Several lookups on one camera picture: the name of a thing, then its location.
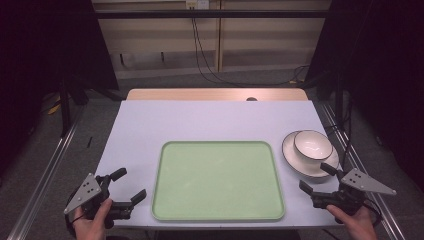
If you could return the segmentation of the light green tray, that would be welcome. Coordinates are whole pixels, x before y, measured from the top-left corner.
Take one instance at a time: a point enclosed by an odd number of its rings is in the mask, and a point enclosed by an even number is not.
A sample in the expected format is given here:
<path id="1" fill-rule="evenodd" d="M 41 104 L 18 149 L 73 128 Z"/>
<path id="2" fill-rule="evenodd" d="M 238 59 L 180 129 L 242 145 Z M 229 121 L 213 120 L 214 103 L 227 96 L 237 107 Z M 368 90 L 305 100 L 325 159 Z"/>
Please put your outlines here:
<path id="1" fill-rule="evenodd" d="M 270 145 L 172 141 L 161 150 L 152 203 L 160 221 L 274 221 L 285 214 Z"/>

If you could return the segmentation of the wooden table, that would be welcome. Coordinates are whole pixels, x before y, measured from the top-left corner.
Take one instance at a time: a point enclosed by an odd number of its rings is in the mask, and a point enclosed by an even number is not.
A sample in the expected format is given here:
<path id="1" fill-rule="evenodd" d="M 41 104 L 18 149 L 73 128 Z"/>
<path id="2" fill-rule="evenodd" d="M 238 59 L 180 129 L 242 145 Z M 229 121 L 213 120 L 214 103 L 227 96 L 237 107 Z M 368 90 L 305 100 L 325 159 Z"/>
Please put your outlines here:
<path id="1" fill-rule="evenodd" d="M 298 88 L 165 88 L 132 89 L 128 100 L 307 101 Z"/>

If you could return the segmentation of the yellow tape strip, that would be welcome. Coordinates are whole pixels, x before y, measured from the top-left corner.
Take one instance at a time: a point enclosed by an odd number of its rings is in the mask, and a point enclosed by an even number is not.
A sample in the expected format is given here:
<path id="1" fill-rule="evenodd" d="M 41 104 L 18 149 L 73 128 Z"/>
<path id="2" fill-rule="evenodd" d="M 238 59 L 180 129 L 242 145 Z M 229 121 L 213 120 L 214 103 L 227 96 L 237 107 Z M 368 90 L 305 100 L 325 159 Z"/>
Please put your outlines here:
<path id="1" fill-rule="evenodd" d="M 52 115 L 56 113 L 59 110 L 60 106 L 61 106 L 61 97 L 58 97 L 56 101 L 54 102 L 54 104 L 48 109 L 47 114 Z"/>

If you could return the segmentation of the person's left hand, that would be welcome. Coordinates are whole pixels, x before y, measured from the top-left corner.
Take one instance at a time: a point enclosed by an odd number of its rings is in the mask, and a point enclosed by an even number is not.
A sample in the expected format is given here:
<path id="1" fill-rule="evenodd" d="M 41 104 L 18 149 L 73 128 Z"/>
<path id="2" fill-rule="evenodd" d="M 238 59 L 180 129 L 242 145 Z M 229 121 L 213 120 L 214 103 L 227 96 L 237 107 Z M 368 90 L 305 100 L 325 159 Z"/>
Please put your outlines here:
<path id="1" fill-rule="evenodd" d="M 75 230 L 77 240 L 106 240 L 106 228 L 104 221 L 112 203 L 113 201 L 110 198 L 102 202 L 93 220 L 87 219 L 83 215 L 81 207 L 78 207 L 75 210 L 73 228 Z"/>

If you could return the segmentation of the wooden vertical post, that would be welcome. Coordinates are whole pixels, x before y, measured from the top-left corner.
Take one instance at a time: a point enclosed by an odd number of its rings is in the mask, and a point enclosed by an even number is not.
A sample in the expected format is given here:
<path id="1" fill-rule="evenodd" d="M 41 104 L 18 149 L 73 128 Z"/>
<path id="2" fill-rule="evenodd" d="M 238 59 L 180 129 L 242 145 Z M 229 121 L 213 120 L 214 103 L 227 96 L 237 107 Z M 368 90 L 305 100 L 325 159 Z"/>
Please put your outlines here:
<path id="1" fill-rule="evenodd" d="M 222 0 L 216 0 L 216 10 L 222 10 Z M 216 72 L 222 71 L 222 57 L 223 57 L 223 50 L 222 50 L 222 18 L 216 19 L 216 52 L 215 52 L 215 69 Z"/>

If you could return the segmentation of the white plate with dark rim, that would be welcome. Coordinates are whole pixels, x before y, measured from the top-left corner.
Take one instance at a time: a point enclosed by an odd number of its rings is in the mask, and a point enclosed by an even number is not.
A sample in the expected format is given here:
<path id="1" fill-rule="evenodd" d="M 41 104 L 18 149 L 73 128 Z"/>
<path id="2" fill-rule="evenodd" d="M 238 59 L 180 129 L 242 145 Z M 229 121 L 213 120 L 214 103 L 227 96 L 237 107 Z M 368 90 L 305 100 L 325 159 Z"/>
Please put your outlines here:
<path id="1" fill-rule="evenodd" d="M 312 182 L 324 182 L 329 174 L 320 169 L 322 163 L 334 168 L 339 166 L 339 155 L 333 146 L 333 152 L 326 160 L 312 160 L 302 154 L 294 146 L 294 137 L 299 131 L 288 134 L 282 142 L 282 153 L 288 165 L 300 176 Z"/>

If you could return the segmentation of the person's right hand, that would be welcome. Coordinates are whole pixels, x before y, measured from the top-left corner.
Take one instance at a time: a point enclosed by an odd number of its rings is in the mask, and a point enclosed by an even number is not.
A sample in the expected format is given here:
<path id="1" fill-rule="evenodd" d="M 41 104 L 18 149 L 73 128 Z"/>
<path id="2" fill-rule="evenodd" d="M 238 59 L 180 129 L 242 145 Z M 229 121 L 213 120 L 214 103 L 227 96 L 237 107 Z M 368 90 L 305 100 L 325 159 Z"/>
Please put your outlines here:
<path id="1" fill-rule="evenodd" d="M 352 240 L 378 240 L 367 208 L 361 207 L 354 215 L 348 215 L 334 205 L 326 209 L 346 227 Z"/>

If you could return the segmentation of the black horizontal bar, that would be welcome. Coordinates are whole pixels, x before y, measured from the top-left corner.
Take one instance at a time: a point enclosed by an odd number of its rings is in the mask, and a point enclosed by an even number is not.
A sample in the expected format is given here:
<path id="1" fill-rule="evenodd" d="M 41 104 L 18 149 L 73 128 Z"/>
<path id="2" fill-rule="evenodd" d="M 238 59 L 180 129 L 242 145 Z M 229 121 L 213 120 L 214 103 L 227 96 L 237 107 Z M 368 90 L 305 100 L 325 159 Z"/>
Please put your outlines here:
<path id="1" fill-rule="evenodd" d="M 324 10 L 96 10 L 99 19 L 326 18 Z"/>

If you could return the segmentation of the white table cover board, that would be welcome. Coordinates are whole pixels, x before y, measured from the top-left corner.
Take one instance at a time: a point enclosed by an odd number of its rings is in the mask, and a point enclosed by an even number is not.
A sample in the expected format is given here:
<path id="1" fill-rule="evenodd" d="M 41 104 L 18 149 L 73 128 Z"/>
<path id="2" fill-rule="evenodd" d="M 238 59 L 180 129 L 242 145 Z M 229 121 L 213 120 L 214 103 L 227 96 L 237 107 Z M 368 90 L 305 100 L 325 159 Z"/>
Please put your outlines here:
<path id="1" fill-rule="evenodd" d="M 303 177 L 286 162 L 284 138 L 301 130 L 322 131 L 310 101 L 137 101 L 122 103 L 96 172 L 127 169 L 111 196 L 125 200 L 141 189 L 146 199 L 119 226 L 151 229 L 296 229 L 332 226 L 334 218 L 313 207 L 299 187 Z M 162 147 L 172 141 L 263 141 L 270 145 L 285 214 L 274 221 L 160 221 L 152 203 Z"/>

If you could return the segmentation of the white wall socket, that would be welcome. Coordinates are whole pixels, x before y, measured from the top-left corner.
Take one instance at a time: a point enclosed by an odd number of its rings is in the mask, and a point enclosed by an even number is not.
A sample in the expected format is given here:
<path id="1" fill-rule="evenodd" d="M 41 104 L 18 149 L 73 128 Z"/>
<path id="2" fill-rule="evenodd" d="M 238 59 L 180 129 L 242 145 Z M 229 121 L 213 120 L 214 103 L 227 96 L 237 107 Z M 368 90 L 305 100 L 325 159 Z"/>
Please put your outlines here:
<path id="1" fill-rule="evenodd" d="M 210 8 L 209 0 L 185 0 L 185 3 L 189 10 L 208 10 Z"/>

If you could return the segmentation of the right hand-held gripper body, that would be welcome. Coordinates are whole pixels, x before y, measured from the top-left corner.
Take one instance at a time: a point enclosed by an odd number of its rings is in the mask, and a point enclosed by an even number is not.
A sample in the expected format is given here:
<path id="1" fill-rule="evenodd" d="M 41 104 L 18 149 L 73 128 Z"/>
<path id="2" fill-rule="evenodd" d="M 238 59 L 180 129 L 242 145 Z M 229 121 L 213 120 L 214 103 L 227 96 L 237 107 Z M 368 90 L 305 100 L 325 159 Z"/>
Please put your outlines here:
<path id="1" fill-rule="evenodd" d="M 397 191 L 354 168 L 349 172 L 337 170 L 338 190 L 332 193 L 315 192 L 311 200 L 315 208 L 334 205 L 348 215 L 354 215 L 365 203 L 366 192 L 396 195 Z"/>

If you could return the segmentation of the dark curtain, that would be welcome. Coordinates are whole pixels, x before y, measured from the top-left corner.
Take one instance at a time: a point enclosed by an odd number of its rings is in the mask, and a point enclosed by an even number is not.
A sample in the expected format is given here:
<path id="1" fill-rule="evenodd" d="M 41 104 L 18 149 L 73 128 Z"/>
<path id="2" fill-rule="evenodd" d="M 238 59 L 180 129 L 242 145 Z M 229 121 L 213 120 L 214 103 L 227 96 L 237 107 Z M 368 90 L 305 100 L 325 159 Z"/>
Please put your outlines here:
<path id="1" fill-rule="evenodd" d="M 118 88 L 92 0 L 0 0 L 0 176 L 61 86 Z"/>
<path id="2" fill-rule="evenodd" d="M 349 92 L 424 192 L 424 0 L 331 0 L 306 76 Z"/>

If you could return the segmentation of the white bowl with dark rim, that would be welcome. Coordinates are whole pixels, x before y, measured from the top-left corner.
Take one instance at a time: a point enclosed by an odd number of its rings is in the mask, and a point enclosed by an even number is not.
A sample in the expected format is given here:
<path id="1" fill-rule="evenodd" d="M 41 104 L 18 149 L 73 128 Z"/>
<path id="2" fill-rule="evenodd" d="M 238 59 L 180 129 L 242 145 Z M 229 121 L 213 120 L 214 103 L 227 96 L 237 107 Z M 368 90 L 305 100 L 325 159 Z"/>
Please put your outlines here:
<path id="1" fill-rule="evenodd" d="M 326 160 L 333 152 L 329 139 L 313 130 L 299 131 L 294 137 L 294 146 L 300 154 L 312 160 Z"/>

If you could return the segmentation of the metal floor rail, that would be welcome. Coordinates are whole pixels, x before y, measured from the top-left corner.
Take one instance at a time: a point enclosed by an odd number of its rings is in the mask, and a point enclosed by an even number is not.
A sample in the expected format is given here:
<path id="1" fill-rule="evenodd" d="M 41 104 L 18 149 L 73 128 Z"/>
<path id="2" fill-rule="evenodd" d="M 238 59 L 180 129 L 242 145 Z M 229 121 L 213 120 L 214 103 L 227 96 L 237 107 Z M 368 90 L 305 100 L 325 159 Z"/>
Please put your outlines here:
<path id="1" fill-rule="evenodd" d="M 340 157 L 343 157 L 343 154 L 346 154 L 344 168 L 357 168 L 358 170 L 367 173 L 367 170 L 362 163 L 361 158 L 358 156 L 356 149 L 350 143 L 350 137 L 339 127 L 335 127 L 336 116 L 334 110 L 328 103 L 323 104 L 321 109 L 325 115 L 326 120 L 331 125 L 329 136 L 336 142 L 336 146 L 341 150 Z M 366 196 L 374 201 L 376 206 L 380 209 L 382 215 L 381 224 L 388 235 L 388 239 L 406 240 L 402 230 L 397 223 L 397 220 L 395 219 L 395 216 L 392 214 L 391 210 L 383 199 L 383 196 L 378 193 L 367 193 Z"/>
<path id="2" fill-rule="evenodd" d="M 34 222 L 34 219 L 39 212 L 42 202 L 49 189 L 53 176 L 57 172 L 59 164 L 62 162 L 64 155 L 73 139 L 77 126 L 80 122 L 81 116 L 86 109 L 85 106 L 78 106 L 75 113 L 72 115 L 72 123 L 65 131 L 64 135 L 60 137 L 58 144 L 49 159 L 48 165 L 43 172 L 40 180 L 38 181 L 35 190 L 32 192 L 27 204 L 19 215 L 11 233 L 7 240 L 25 240 L 28 232 Z"/>

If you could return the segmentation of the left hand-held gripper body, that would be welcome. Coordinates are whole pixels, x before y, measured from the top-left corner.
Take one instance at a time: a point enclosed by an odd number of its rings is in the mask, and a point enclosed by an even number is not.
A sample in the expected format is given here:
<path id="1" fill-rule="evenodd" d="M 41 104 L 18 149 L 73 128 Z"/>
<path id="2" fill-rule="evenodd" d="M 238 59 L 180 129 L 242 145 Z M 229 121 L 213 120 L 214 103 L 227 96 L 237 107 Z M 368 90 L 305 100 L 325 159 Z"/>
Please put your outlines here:
<path id="1" fill-rule="evenodd" d="M 90 220 L 95 218 L 101 203 L 110 197 L 109 185 L 113 182 L 109 175 L 94 176 L 89 173 L 82 184 L 71 194 L 64 209 L 65 219 L 69 214 L 81 207 L 83 215 Z M 133 205 L 131 202 L 113 202 L 105 219 L 105 226 L 110 229 L 115 220 L 128 220 L 131 216 Z"/>

